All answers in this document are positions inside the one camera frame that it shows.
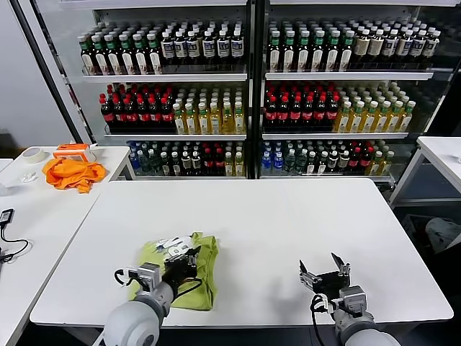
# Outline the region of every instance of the black cable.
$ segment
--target black cable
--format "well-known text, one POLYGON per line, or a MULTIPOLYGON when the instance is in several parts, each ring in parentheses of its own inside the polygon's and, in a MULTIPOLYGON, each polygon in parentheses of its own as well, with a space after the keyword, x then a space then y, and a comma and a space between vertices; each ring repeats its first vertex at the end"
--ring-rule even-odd
POLYGON ((25 243, 25 245, 19 251, 16 251, 16 252, 14 252, 12 254, 5 254, 3 256, 0 256, 0 261, 3 262, 3 263, 11 261, 13 259, 13 256, 16 256, 17 254, 20 254, 21 252, 23 252, 26 249, 27 246, 29 246, 29 242, 26 239, 15 239, 15 240, 5 239, 4 232, 5 232, 5 225, 0 226, 0 237, 1 237, 1 240, 3 240, 5 243, 19 243, 19 242, 23 241, 25 243))

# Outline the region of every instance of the beverage bottle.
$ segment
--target beverage bottle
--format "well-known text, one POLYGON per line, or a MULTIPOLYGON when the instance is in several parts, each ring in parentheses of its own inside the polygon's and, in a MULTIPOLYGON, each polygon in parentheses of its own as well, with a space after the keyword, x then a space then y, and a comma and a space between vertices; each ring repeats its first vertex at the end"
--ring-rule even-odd
POLYGON ((371 101, 368 111, 365 113, 360 120, 359 133, 369 133, 372 130, 373 123, 377 116, 377 102, 371 101))
POLYGON ((285 157, 285 162, 283 164, 283 175, 292 175, 293 169, 295 168, 295 150, 290 149, 288 155, 285 157))
POLYGON ((320 152, 320 157, 317 163, 317 175, 323 174, 326 170, 326 162, 328 160, 328 152, 320 152))
POLYGON ((311 125, 312 116, 313 116, 313 97, 307 96, 306 102, 303 105, 303 110, 301 112, 301 124, 303 127, 308 127, 311 125))
POLYGON ((149 44, 148 54, 152 65, 151 70, 154 74, 161 74, 160 48, 158 47, 156 34, 149 33, 147 39, 149 44))
POLYGON ((322 65, 325 68, 325 72, 333 72, 336 68, 336 59, 338 58, 339 51, 339 35, 340 32, 338 30, 331 31, 328 47, 323 54, 322 65))
POLYGON ((416 106, 416 102, 408 101, 405 107, 405 112, 403 112, 403 114, 400 117, 400 120, 397 123, 397 126, 395 127, 397 128, 397 132, 406 131, 406 128, 408 127, 408 124, 410 123, 411 118, 413 117, 411 113, 413 112, 413 109, 415 106, 416 106))
POLYGON ((370 165, 373 157, 373 147, 368 147, 366 151, 362 153, 362 157, 359 160, 359 172, 364 174, 367 170, 368 166, 370 165))
POLYGON ((347 71, 349 67, 349 61, 352 55, 352 44, 354 42, 355 32, 347 30, 344 36, 344 44, 341 49, 341 58, 339 59, 339 72, 347 71))
POLYGON ((294 175, 301 175, 305 171, 305 165, 308 161, 308 150, 303 149, 299 156, 295 159, 294 175))
POLYGON ((370 162, 367 169, 365 170, 365 175, 376 175, 378 169, 380 168, 380 163, 382 161, 382 152, 376 151, 375 158, 370 162))
POLYGON ((349 163, 349 151, 344 150, 339 156, 339 160, 337 164, 337 171, 345 172, 347 170, 348 163, 349 163))
POLYGON ((168 32, 162 32, 163 40, 160 42, 161 52, 163 55, 162 65, 173 65, 175 62, 174 42, 168 32))
POLYGON ((309 32, 301 31, 300 44, 297 47, 297 71, 304 72, 309 56, 309 32))
POLYGON ((326 98, 325 98, 324 95, 322 95, 322 96, 320 96, 320 99, 318 100, 318 103, 315 106, 314 120, 313 120, 313 125, 314 126, 322 126, 323 125, 323 119, 325 117, 325 111, 326 111, 325 101, 326 101, 326 98))
POLYGON ((288 119, 288 97, 283 96, 282 102, 280 103, 279 109, 277 111, 278 126, 280 127, 284 126, 287 119, 288 119))
POLYGON ((205 103, 199 103, 199 124, 202 135, 210 134, 210 119, 207 106, 205 103))
POLYGON ((125 64, 125 70, 127 74, 136 74, 138 68, 136 62, 136 56, 131 48, 130 40, 127 35, 120 35, 118 37, 120 44, 122 45, 122 58, 125 64))
POLYGON ((280 31, 277 31, 277 30, 272 31, 271 42, 268 47, 269 72, 277 72, 279 69, 279 56, 280 56, 279 39, 280 39, 280 31))
POLYGON ((215 167, 216 167, 216 174, 219 177, 225 176, 225 163, 224 163, 224 155, 222 148, 216 148, 216 155, 215 155, 215 167))
POLYGON ((349 162, 347 163, 347 171, 352 175, 356 174, 358 170, 357 166, 360 159, 360 150, 360 147, 355 147, 352 155, 349 158, 349 162))
POLYGON ((296 96, 295 101, 293 102, 293 106, 290 110, 290 126, 296 127, 301 124, 300 122, 301 116, 301 96, 296 96))
POLYGON ((320 69, 322 54, 323 54, 323 37, 325 32, 323 30, 318 30, 315 34, 314 44, 310 51, 310 72, 318 72, 320 69))
POLYGON ((328 156, 328 161, 326 162, 326 172, 333 173, 336 170, 336 164, 338 162, 338 151, 332 150, 328 156))
POLYGON ((395 132, 395 127, 397 126, 403 103, 401 101, 396 101, 392 106, 392 110, 388 113, 387 120, 384 124, 383 132, 395 132))
POLYGON ((236 120, 236 134, 241 135, 245 133, 245 126, 244 126, 243 112, 242 112, 242 102, 237 101, 234 110, 235 110, 234 118, 236 120))

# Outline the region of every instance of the white label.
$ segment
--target white label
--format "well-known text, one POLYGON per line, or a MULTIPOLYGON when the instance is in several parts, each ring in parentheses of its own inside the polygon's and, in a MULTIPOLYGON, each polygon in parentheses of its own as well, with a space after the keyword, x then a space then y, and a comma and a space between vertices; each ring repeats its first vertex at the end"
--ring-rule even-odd
POLYGON ((314 51, 314 54, 312 56, 312 67, 310 68, 310 72, 318 72, 318 69, 320 68, 320 62, 322 60, 322 53, 323 51, 320 49, 314 51))
POLYGON ((343 51, 343 54, 341 55, 341 61, 339 62, 339 72, 345 72, 347 70, 351 55, 352 50, 348 49, 343 51))
POLYGON ((362 117, 355 117, 352 121, 352 126, 351 126, 351 133, 357 133, 359 130, 359 125, 360 122, 362 121, 362 117))
POLYGON ((194 135, 195 134, 195 122, 194 122, 194 119, 187 119, 187 127, 189 129, 189 134, 194 135))
POLYGON ((349 117, 342 117, 339 121, 338 133, 344 133, 346 131, 347 123, 349 122, 349 117))
POLYGON ((328 52, 328 57, 326 59, 325 72, 332 72, 334 70, 334 64, 336 62, 337 55, 338 55, 337 50, 330 50, 328 52))
POLYGON ((373 122, 375 121, 375 117, 368 117, 366 120, 365 120, 365 124, 363 125, 363 130, 362 132, 363 133, 368 133, 371 128, 372 128, 372 125, 373 125, 373 122))
POLYGON ((320 166, 318 166, 317 174, 323 174, 325 172, 325 168, 326 168, 325 164, 321 164, 320 166))
POLYGON ((109 61, 112 65, 112 70, 114 70, 114 74, 122 74, 122 68, 118 63, 118 57, 114 53, 109 54, 109 61))
POLYGON ((102 54, 96 54, 96 60, 98 60, 98 65, 102 74, 107 76, 109 74, 109 68, 107 67, 106 58, 102 54))
POLYGON ((398 116, 392 117, 390 119, 388 129, 386 130, 386 132, 394 132, 397 122, 398 122, 398 116))
POLYGON ((290 72, 291 64, 293 62, 293 51, 287 50, 283 55, 283 71, 290 72))
POLYGON ((147 63, 146 57, 142 53, 136 53, 136 60, 138 61, 139 65, 139 72, 141 74, 147 74, 147 63))
POLYGON ((176 124, 176 129, 178 130, 178 135, 184 135, 184 123, 182 122, 182 119, 176 119, 174 121, 176 124))
POLYGON ((90 56, 88 54, 83 54, 81 56, 81 60, 84 62, 88 74, 90 76, 94 76, 96 74, 96 71, 94 70, 93 61, 91 61, 90 56))
POLYGON ((151 57, 151 63, 153 67, 153 72, 154 74, 160 74, 160 57, 158 56, 158 53, 151 53, 149 55, 151 57))
POLYGON ((297 57, 297 71, 298 72, 304 72, 305 70, 305 64, 308 61, 308 51, 302 50, 300 51, 299 56, 297 57))
POLYGON ((208 120, 206 118, 200 119, 200 130, 202 131, 202 135, 208 134, 208 120))
POLYGON ((273 50, 271 52, 271 60, 269 67, 271 72, 277 72, 277 69, 279 67, 279 55, 280 52, 278 50, 273 50))
POLYGON ((213 135, 219 135, 219 120, 218 119, 211 120, 211 133, 213 135))
POLYGON ((123 62, 125 63, 125 67, 127 68, 128 74, 135 74, 135 67, 133 66, 133 61, 131 60, 131 55, 128 53, 122 54, 123 62))
POLYGON ((225 175, 227 177, 232 177, 232 165, 231 164, 225 165, 225 175))
POLYGON ((404 117, 402 119, 402 123, 397 129, 397 132, 405 132, 406 128, 408 127, 408 124, 410 123, 411 117, 404 117))

